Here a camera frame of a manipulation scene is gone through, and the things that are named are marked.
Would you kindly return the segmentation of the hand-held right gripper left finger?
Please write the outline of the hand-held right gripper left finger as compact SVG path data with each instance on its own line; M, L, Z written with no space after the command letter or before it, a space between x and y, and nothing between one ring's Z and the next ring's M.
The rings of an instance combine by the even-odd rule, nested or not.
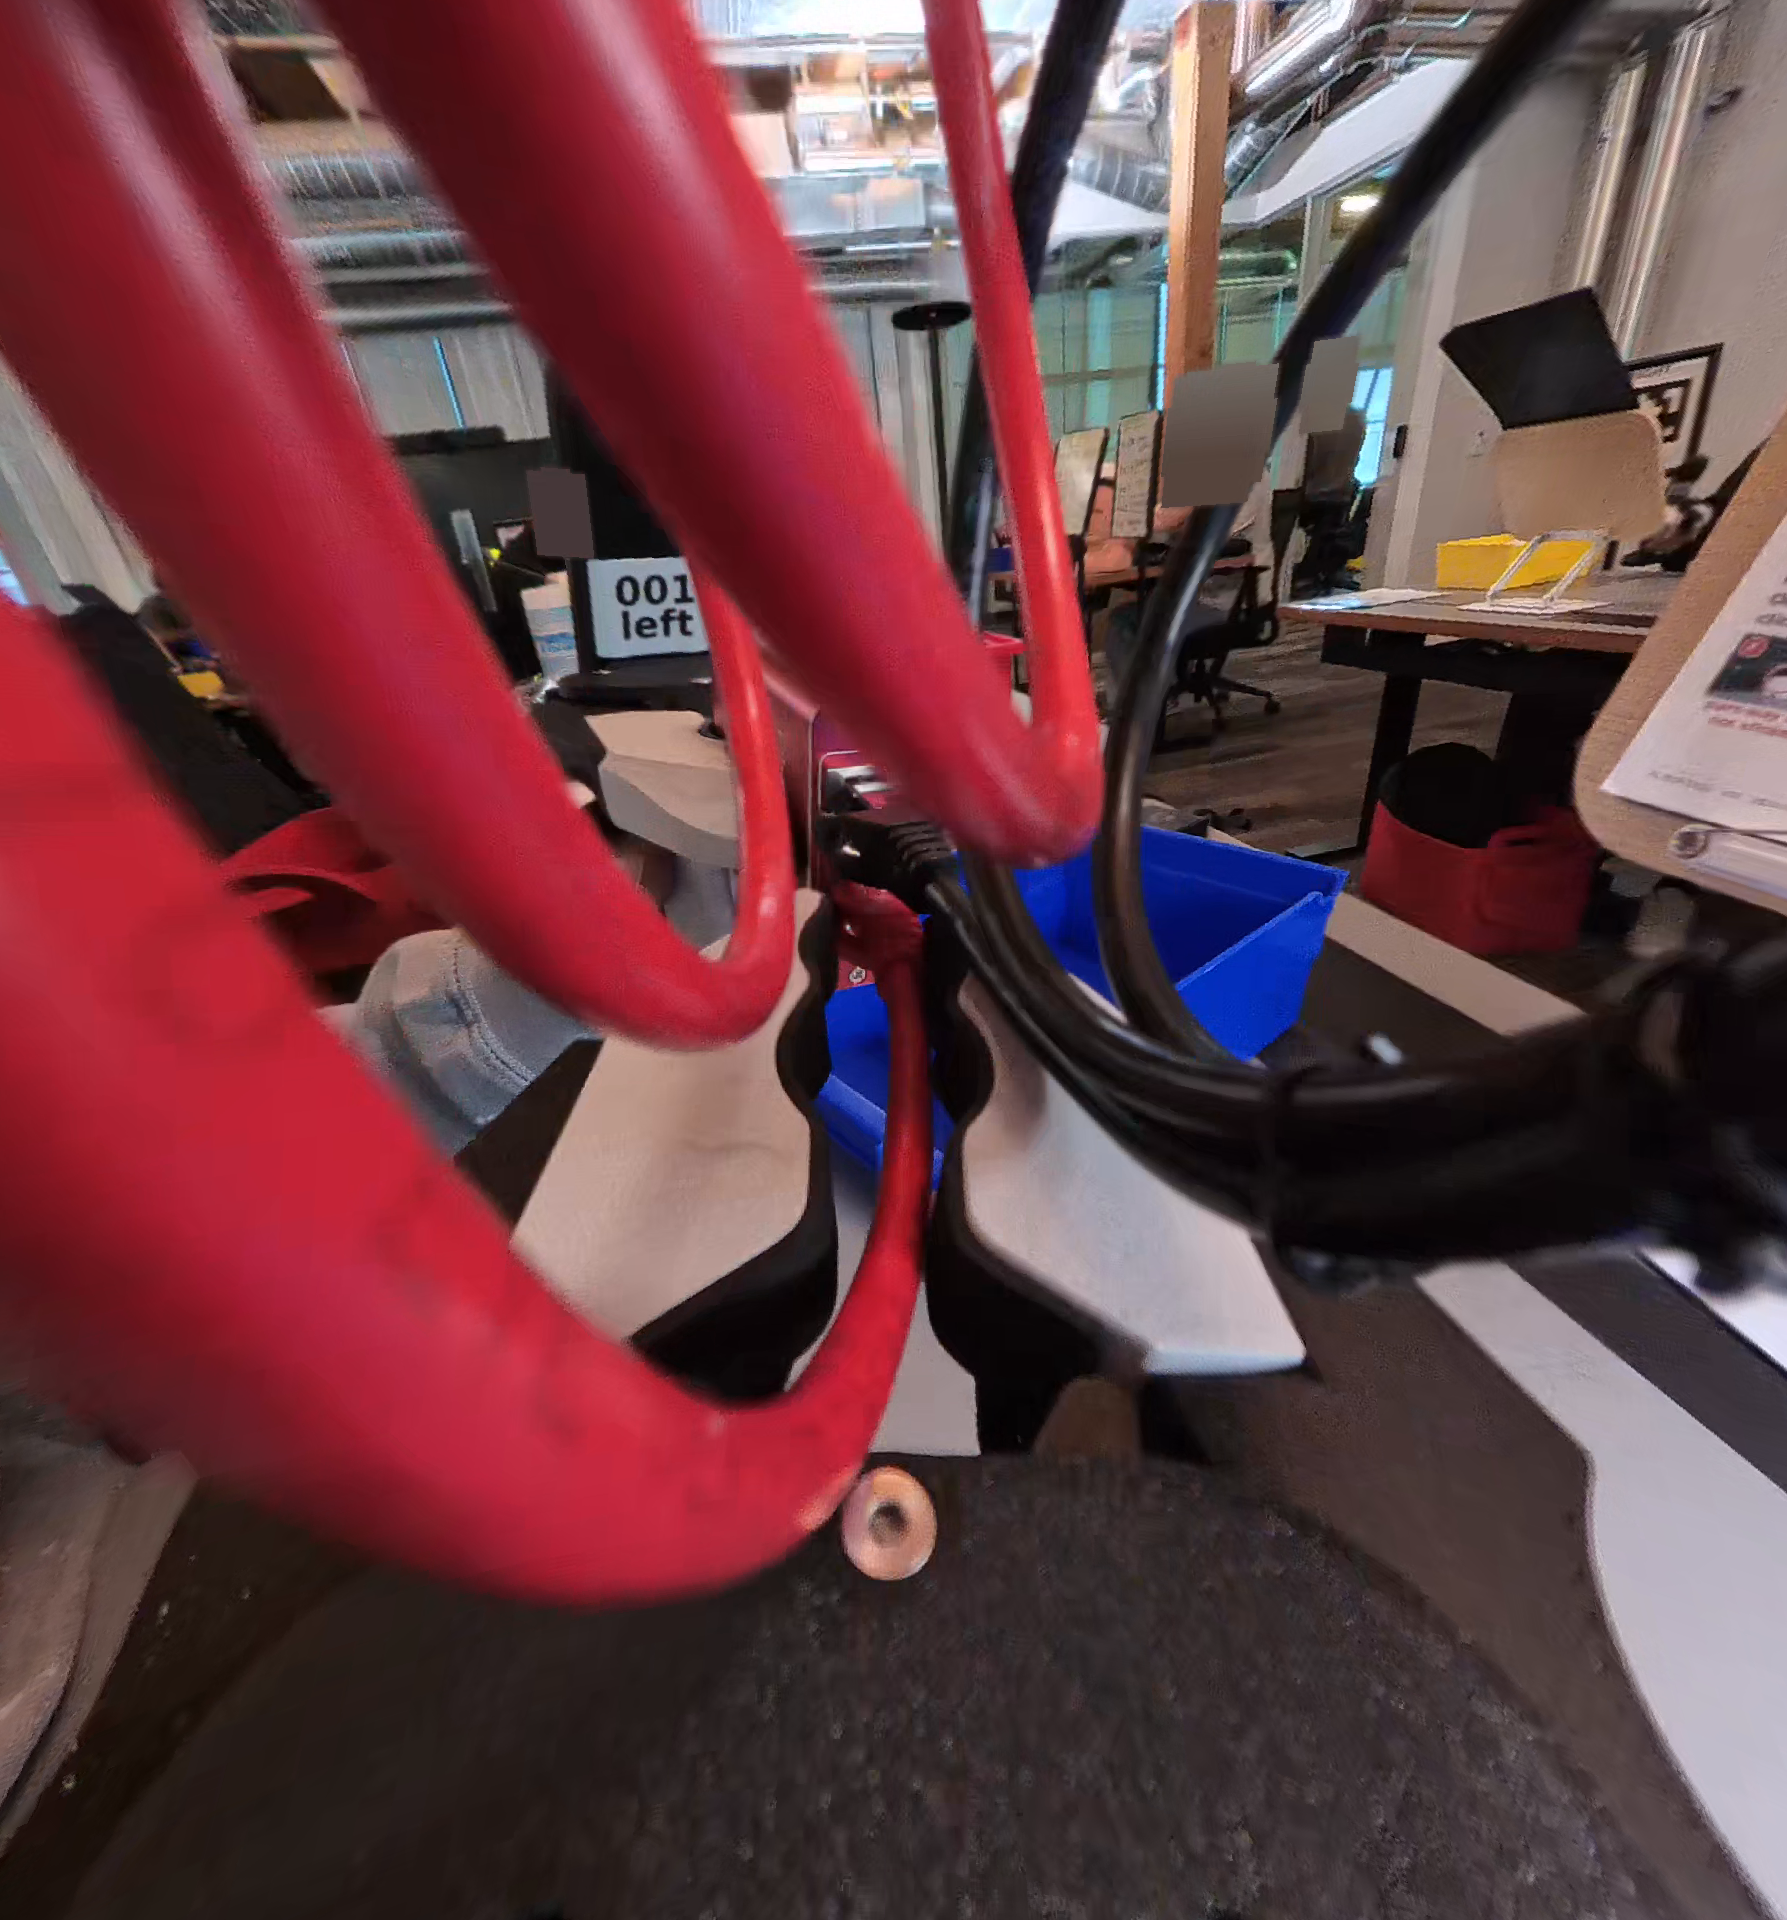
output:
M721 1050L605 1042L527 1196L515 1251L616 1339L815 1339L839 1304L832 913L793 900L793 969Z

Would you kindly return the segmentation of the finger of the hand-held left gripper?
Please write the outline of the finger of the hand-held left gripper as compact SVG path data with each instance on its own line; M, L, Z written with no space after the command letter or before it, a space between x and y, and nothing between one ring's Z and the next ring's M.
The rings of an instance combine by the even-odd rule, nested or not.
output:
M705 713L602 710L591 732L605 748L597 802L616 829L705 869L739 867L737 769Z

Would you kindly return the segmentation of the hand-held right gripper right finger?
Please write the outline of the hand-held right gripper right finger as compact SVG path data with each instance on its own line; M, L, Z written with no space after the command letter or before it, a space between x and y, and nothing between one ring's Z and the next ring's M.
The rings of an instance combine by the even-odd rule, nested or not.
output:
M1255 1239L1187 1198L1059 1084L991 992L939 994L951 1119L927 1316L973 1378L1257 1378L1305 1343Z

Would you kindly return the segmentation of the red ethernet splitter box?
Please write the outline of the red ethernet splitter box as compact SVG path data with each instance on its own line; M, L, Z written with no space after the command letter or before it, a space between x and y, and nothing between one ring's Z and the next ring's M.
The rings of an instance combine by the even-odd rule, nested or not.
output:
M855 732L793 681L768 678L768 698L786 783L786 815L797 882L832 890L832 856L822 822L895 802L890 780L858 748Z

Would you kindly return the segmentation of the blue plastic bin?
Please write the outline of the blue plastic bin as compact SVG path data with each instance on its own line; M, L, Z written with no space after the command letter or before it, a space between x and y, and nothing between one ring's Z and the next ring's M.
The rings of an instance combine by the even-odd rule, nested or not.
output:
M1150 928L1168 977L1211 1037L1243 1060L1268 1057L1294 1033L1339 869L1300 856L1142 829ZM858 1163L883 1162L890 1024L873 977L841 977L826 1003L828 1079L815 1112Z

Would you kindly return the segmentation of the person's left forearm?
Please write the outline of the person's left forearm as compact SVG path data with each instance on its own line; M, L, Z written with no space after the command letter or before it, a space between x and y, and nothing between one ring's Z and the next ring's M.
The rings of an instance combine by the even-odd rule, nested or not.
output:
M458 928L391 943L324 1024L371 1062L434 1147L458 1153L570 1044L602 1029L505 972Z

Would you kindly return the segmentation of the black floor lamp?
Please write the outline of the black floor lamp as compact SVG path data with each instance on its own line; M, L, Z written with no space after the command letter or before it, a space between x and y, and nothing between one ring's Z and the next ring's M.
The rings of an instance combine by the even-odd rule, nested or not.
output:
M901 459L932 538L947 546L951 448L947 425L947 335L971 319L963 299L905 300L890 314L901 380Z

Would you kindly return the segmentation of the red fabric bag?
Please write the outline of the red fabric bag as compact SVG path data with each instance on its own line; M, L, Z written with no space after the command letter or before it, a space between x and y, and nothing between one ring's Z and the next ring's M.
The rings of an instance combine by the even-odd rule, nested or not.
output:
M1574 807L1479 744L1432 743L1380 783L1358 894L1469 955L1549 955L1576 943L1598 862Z

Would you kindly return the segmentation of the dark top desk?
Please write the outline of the dark top desk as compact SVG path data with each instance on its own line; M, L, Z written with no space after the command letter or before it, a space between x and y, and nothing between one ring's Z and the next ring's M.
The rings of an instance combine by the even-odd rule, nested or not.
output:
M1507 694L1496 744L1568 794L1585 732L1681 583L1679 572L1639 566L1598 572L1585 599L1566 603L1519 590L1495 599L1422 590L1389 603L1365 595L1284 603L1291 622L1321 632L1321 661L1380 678L1358 824L1345 844L1300 848L1300 856L1365 853L1380 786L1413 748L1426 683Z

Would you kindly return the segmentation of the person's splotched grey hoodie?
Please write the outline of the person's splotched grey hoodie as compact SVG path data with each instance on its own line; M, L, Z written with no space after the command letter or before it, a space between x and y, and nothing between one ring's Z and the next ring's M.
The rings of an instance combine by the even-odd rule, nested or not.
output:
M86 1633L122 1474L101 1450L0 1414L0 1813L48 1732Z

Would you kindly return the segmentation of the wooden document stand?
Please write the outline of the wooden document stand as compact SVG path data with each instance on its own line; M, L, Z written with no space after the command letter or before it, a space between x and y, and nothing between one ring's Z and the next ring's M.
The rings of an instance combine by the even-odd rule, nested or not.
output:
M1787 918L1787 414L1588 732L1574 803L1605 850Z

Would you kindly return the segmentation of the yellow plastic bin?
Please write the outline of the yellow plastic bin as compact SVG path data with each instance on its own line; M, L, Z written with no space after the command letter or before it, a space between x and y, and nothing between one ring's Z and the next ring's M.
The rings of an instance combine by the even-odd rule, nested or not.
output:
M1432 555L1432 584L1438 590L1540 590L1556 587L1598 552L1596 536L1585 538L1519 538L1510 533L1448 538Z

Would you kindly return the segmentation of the printed instruction sheet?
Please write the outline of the printed instruction sheet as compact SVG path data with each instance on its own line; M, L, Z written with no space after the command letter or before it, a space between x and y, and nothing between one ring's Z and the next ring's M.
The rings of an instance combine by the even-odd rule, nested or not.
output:
M1787 510L1602 793L1787 848Z

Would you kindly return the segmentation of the framed wall marker sign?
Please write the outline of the framed wall marker sign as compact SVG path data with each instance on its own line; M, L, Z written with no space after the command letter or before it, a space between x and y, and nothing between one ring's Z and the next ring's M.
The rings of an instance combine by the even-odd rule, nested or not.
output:
M1626 360L1632 394L1657 425L1666 467L1701 459L1721 358L1725 349L1714 341Z

